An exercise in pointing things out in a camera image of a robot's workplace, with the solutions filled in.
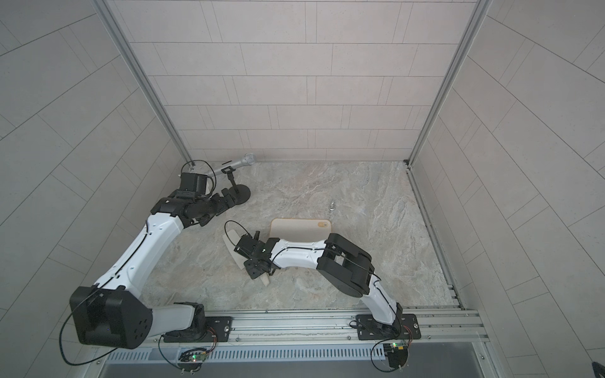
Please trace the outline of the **beige cutting board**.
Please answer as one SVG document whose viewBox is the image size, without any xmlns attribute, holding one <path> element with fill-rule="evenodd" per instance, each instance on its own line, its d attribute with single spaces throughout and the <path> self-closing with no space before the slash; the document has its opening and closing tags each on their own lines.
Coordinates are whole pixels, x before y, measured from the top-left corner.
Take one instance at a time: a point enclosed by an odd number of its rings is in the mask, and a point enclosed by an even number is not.
<svg viewBox="0 0 605 378">
<path fill-rule="evenodd" d="M 269 227 L 269 238 L 285 239 L 294 243 L 325 240 L 331 233 L 332 223 L 320 219 L 275 218 Z"/>
</svg>

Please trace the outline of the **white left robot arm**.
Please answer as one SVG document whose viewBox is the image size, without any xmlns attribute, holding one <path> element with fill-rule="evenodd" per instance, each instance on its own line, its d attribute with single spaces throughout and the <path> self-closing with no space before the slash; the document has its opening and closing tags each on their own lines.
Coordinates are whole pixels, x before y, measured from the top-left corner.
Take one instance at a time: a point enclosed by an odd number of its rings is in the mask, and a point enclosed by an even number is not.
<svg viewBox="0 0 605 378">
<path fill-rule="evenodd" d="M 69 305 L 78 340 L 84 345 L 136 349 L 147 338 L 169 343 L 226 342 L 232 318 L 207 318 L 193 302 L 151 309 L 140 301 L 149 275 L 176 237 L 192 225 L 206 225 L 237 203 L 237 190 L 210 198 L 175 191 L 152 208 L 140 234 L 92 286 L 79 287 Z"/>
</svg>

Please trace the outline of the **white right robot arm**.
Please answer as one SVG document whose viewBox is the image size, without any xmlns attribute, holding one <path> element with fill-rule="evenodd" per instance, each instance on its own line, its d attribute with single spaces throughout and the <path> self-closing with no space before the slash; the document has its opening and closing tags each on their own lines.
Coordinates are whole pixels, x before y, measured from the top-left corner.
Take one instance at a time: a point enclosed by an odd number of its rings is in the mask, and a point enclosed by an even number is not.
<svg viewBox="0 0 605 378">
<path fill-rule="evenodd" d="M 378 324 L 398 326 L 401 306 L 384 290 L 369 253 L 343 236 L 331 233 L 317 242 L 292 242 L 241 236 L 235 252 L 245 258 L 244 268 L 253 280 L 278 269 L 314 269 L 345 295 L 361 299 Z"/>
</svg>

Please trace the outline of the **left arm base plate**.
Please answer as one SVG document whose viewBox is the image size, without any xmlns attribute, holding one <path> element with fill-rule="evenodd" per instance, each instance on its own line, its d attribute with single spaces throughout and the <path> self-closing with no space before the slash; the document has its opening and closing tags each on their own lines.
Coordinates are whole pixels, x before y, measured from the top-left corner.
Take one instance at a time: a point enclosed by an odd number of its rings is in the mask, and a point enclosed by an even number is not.
<svg viewBox="0 0 605 378">
<path fill-rule="evenodd" d="M 166 343 L 226 343 L 233 328 L 232 317 L 209 317 L 204 325 L 194 324 L 188 329 L 167 332 Z"/>
</svg>

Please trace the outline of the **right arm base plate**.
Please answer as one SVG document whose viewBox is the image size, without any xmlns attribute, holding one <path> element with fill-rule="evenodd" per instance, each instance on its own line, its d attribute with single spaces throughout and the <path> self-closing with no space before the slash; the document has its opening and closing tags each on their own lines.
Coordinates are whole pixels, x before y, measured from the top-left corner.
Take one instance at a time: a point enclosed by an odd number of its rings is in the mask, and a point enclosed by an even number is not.
<svg viewBox="0 0 605 378">
<path fill-rule="evenodd" d="M 349 326 L 356 330 L 360 340 L 420 340 L 422 338 L 418 319 L 412 313 L 399 314 L 394 325 L 377 322 L 370 314 L 359 314 L 349 323 Z"/>
</svg>

